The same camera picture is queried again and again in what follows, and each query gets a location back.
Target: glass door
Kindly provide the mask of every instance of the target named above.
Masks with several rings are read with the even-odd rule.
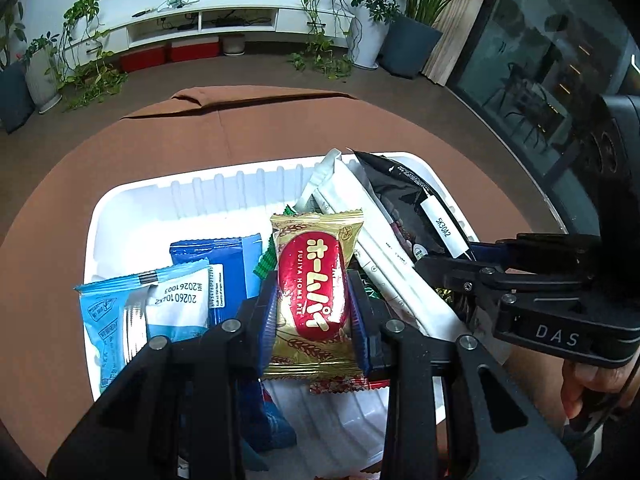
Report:
[[[582,125],[596,95],[638,84],[633,39],[608,0],[485,0],[483,7],[449,86],[526,165],[567,228],[597,234],[580,170]]]

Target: fujiya home pie package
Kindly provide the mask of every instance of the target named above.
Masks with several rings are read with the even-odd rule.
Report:
[[[357,375],[345,267],[362,211],[273,215],[278,319],[268,378]]]

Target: red oval label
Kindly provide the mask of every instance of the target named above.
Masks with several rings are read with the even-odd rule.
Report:
[[[289,296],[296,330],[305,339],[335,336],[347,319],[344,264],[340,242],[328,233],[296,236],[278,260],[278,281]]]

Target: finger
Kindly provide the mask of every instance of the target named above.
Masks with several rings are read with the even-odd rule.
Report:
[[[562,364],[564,381],[562,382],[562,388],[560,390],[560,399],[562,400],[562,407],[568,418],[574,418],[582,409],[581,397],[584,386],[575,379],[574,368],[575,364],[571,361],[564,361],[564,364]]]
[[[584,363],[576,363],[574,368],[575,380],[582,386],[594,392],[619,392],[625,384],[631,370],[622,368],[598,368]]]
[[[631,359],[628,364],[621,368],[597,368],[591,365],[578,363],[573,367],[569,365],[563,367],[562,374],[565,382],[567,382],[571,377],[571,371],[573,369],[574,381],[576,381],[578,384],[581,384],[584,387],[595,392],[618,393],[631,374],[636,359],[638,359],[639,353],[640,349],[636,351],[635,357]],[[569,389],[572,393],[575,391],[571,386]],[[618,405],[623,408],[628,408],[636,398],[636,394],[638,393],[639,389],[640,374],[636,374],[629,384],[628,389],[622,395],[622,398],[620,399]]]
[[[570,383],[564,382],[560,390],[560,399],[562,400],[562,408],[567,418],[574,418],[582,409],[582,391],[584,386],[576,384],[575,388],[570,388]]]

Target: table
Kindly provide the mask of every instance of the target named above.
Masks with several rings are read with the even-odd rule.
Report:
[[[98,200],[127,182],[347,146],[425,160],[482,241],[530,230],[506,195],[461,153],[340,92],[194,88],[133,113],[51,170],[0,247],[0,419],[40,470],[92,403],[72,287],[82,282]]]

